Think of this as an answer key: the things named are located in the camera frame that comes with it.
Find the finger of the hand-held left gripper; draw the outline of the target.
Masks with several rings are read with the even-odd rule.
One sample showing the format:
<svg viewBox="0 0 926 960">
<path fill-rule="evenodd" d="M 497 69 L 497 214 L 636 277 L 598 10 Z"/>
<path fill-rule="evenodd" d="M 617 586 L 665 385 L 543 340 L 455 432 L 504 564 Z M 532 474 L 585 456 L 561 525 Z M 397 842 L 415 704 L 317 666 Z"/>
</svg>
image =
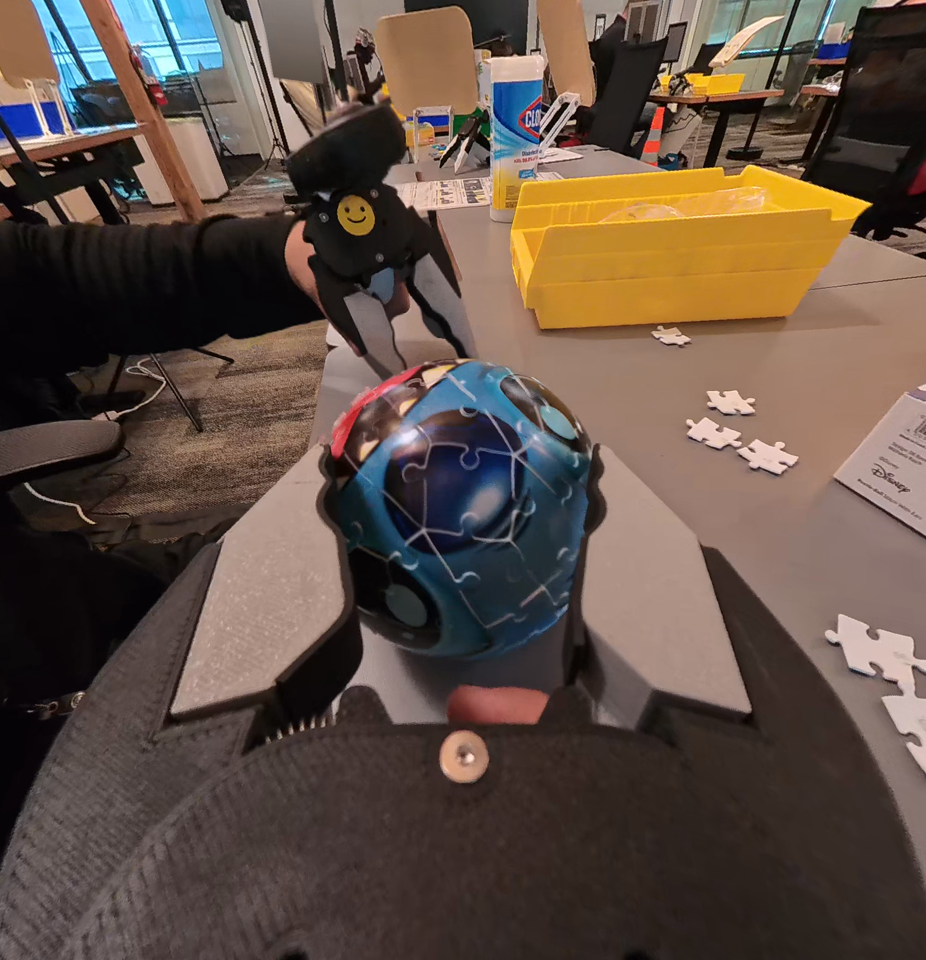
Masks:
<svg viewBox="0 0 926 960">
<path fill-rule="evenodd" d="M 395 340 L 385 306 L 372 294 L 356 291 L 344 298 L 344 305 L 358 339 L 362 358 L 380 378 L 392 378 L 408 368 Z"/>
<path fill-rule="evenodd" d="M 409 294 L 419 306 L 426 327 L 447 342 L 458 358 L 479 357 L 450 261 L 426 253 L 413 263 L 409 268 Z"/>
</svg>

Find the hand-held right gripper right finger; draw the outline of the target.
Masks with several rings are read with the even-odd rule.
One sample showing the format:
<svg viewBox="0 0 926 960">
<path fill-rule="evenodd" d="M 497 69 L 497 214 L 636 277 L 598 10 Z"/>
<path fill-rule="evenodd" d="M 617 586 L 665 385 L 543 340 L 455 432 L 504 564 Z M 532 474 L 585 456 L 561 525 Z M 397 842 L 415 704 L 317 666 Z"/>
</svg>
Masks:
<svg viewBox="0 0 926 960">
<path fill-rule="evenodd" d="M 674 707 L 743 721 L 752 705 L 697 535 L 605 444 L 567 610 L 565 678 L 597 723 Z"/>
</svg>

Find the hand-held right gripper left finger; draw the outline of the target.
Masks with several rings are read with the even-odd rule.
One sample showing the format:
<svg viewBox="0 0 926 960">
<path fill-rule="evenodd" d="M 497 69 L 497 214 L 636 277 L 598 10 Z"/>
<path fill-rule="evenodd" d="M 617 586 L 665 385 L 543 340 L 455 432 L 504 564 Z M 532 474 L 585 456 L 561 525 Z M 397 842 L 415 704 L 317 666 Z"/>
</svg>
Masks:
<svg viewBox="0 0 926 960">
<path fill-rule="evenodd" d="M 169 718 L 253 709 L 265 732 L 334 726 L 363 659 L 355 594 L 333 457 L 314 447 L 221 539 Z"/>
</svg>

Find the blue monster puzzle ball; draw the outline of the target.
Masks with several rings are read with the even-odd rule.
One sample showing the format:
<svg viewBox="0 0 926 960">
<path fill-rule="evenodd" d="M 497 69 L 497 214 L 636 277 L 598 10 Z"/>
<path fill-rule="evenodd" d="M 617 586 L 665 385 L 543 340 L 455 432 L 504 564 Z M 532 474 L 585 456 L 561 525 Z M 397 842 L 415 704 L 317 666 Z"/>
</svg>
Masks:
<svg viewBox="0 0 926 960">
<path fill-rule="evenodd" d="M 565 617 L 593 444 L 537 378 L 425 362 L 363 390 L 328 446 L 356 605 L 386 640 L 475 660 Z"/>
</svg>

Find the person's left forearm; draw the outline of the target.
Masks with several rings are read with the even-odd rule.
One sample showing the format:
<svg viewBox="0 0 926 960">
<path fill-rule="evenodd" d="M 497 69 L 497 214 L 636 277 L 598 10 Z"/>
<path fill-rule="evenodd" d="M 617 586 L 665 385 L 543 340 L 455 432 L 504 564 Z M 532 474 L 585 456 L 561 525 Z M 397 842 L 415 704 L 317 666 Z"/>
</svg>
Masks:
<svg viewBox="0 0 926 960">
<path fill-rule="evenodd" d="M 0 359 L 72 371 L 324 320 L 287 214 L 200 223 L 0 222 Z"/>
</svg>

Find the person's left hand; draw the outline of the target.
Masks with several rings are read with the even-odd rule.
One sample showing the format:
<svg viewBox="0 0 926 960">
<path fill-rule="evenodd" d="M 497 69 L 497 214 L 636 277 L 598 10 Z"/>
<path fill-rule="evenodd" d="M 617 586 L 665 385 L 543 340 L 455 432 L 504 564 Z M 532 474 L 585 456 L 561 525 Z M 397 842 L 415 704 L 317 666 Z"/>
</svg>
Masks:
<svg viewBox="0 0 926 960">
<path fill-rule="evenodd" d="M 320 299 L 316 279 L 310 264 L 314 247 L 304 235 L 305 222 L 294 222 L 284 245 L 284 262 L 290 280 L 317 306 Z"/>
</svg>

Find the person's right hand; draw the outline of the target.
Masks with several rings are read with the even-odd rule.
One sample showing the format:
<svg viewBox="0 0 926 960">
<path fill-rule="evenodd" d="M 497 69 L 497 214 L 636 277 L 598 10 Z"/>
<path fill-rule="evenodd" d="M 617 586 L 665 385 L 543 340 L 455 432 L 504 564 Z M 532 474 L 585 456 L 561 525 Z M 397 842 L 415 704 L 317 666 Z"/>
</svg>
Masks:
<svg viewBox="0 0 926 960">
<path fill-rule="evenodd" d="M 536 689 L 461 685 L 446 702 L 446 719 L 457 727 L 533 725 L 550 696 Z"/>
</svg>

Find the disinfecting wipes canister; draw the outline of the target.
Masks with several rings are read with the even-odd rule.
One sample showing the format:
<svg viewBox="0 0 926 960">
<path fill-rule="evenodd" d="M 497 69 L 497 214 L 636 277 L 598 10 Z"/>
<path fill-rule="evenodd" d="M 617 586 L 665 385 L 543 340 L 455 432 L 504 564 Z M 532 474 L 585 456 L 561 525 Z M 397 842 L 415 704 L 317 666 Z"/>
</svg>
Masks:
<svg viewBox="0 0 926 960">
<path fill-rule="evenodd" d="M 494 222 L 513 221 L 521 190 L 537 172 L 544 69 L 541 54 L 490 59 Z"/>
</svg>

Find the person's black top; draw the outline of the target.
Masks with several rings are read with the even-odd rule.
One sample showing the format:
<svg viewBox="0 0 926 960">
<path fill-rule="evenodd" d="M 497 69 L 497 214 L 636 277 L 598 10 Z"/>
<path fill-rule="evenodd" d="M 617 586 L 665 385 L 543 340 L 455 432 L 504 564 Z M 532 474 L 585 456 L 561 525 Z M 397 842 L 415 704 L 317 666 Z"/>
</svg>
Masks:
<svg viewBox="0 0 926 960">
<path fill-rule="evenodd" d="M 190 561 L 235 522 L 101 550 L 85 534 L 32 528 L 0 490 L 0 863 L 62 726 L 44 718 L 49 704 L 86 691 Z"/>
</svg>

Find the black tripod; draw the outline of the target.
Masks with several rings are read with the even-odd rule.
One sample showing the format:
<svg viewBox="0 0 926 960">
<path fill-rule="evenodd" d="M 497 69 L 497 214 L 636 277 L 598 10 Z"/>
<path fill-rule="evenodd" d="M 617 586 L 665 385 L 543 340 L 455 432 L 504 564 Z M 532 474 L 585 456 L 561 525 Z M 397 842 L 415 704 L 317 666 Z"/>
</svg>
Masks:
<svg viewBox="0 0 926 960">
<path fill-rule="evenodd" d="M 155 352 L 133 354 L 133 356 L 137 357 L 133 363 L 130 363 L 131 356 L 131 354 L 118 356 L 105 393 L 107 400 L 110 401 L 116 397 L 121 378 L 124 375 L 154 380 L 157 382 L 157 390 L 148 398 L 145 398 L 145 400 L 136 403 L 133 407 L 125 408 L 115 413 L 106 410 L 105 418 L 111 421 L 120 421 L 131 414 L 143 410 L 147 405 L 155 402 L 157 397 L 161 396 L 165 390 L 169 390 L 175 402 L 177 402 L 180 407 L 181 412 L 185 414 L 195 431 L 202 434 L 205 431 L 205 426 L 200 414 L 184 397 L 175 380 L 166 370 L 158 354 Z"/>
</svg>

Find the red fire extinguisher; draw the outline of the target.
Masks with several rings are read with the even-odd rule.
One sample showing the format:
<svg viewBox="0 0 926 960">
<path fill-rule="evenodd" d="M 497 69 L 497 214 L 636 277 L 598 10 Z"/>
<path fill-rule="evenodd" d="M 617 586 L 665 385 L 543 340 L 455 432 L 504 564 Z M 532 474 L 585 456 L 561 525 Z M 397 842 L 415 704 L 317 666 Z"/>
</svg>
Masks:
<svg viewBox="0 0 926 960">
<path fill-rule="evenodd" d="M 152 57 L 145 52 L 140 44 L 132 44 L 131 58 L 134 69 L 143 83 L 152 104 L 157 108 L 165 108 L 169 101 L 163 89 L 159 71 Z"/>
</svg>

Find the beige rounded board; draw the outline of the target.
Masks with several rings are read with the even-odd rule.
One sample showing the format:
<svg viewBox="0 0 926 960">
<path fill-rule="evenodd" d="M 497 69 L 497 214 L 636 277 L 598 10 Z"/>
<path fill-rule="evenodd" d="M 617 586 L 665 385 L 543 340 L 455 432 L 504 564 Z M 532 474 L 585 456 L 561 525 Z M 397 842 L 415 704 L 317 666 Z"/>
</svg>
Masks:
<svg viewBox="0 0 926 960">
<path fill-rule="evenodd" d="M 538 1 L 537 18 L 553 88 L 574 93 L 583 107 L 597 99 L 594 67 L 580 1 Z"/>
</svg>

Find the black mesh office chair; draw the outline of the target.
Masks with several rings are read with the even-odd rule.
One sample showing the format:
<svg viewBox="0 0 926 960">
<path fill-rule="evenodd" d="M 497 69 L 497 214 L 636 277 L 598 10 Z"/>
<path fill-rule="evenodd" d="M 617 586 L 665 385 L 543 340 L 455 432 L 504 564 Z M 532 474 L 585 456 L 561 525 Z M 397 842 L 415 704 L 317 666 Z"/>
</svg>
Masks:
<svg viewBox="0 0 926 960">
<path fill-rule="evenodd" d="M 586 143 L 635 159 L 633 138 L 663 63 L 666 37 L 647 43 L 620 43 L 601 96 L 591 109 Z"/>
<path fill-rule="evenodd" d="M 802 180 L 868 203 L 858 236 L 883 241 L 926 218 L 926 2 L 860 11 Z"/>
</svg>

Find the large window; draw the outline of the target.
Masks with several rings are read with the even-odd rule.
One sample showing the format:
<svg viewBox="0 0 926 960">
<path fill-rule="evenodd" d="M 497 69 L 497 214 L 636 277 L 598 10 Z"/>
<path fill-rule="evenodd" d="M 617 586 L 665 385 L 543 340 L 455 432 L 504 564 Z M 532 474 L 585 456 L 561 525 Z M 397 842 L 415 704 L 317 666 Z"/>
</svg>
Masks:
<svg viewBox="0 0 926 960">
<path fill-rule="evenodd" d="M 140 47 L 157 78 L 224 65 L 205 1 L 113 1 L 121 26 Z M 37 16 L 64 82 L 73 87 L 115 77 L 79 1 L 36 1 Z"/>
</svg>

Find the wooden post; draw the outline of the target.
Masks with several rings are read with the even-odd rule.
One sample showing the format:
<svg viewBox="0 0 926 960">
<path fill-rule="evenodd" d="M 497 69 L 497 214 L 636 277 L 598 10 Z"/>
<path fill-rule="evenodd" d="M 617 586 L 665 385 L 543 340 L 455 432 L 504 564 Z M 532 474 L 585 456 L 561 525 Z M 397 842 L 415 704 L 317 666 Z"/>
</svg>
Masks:
<svg viewBox="0 0 926 960">
<path fill-rule="evenodd" d="M 135 51 L 111 1 L 81 1 L 80 5 L 140 127 L 149 150 L 184 222 L 205 218 L 203 201 L 185 166 L 170 127 L 152 99 Z"/>
</svg>

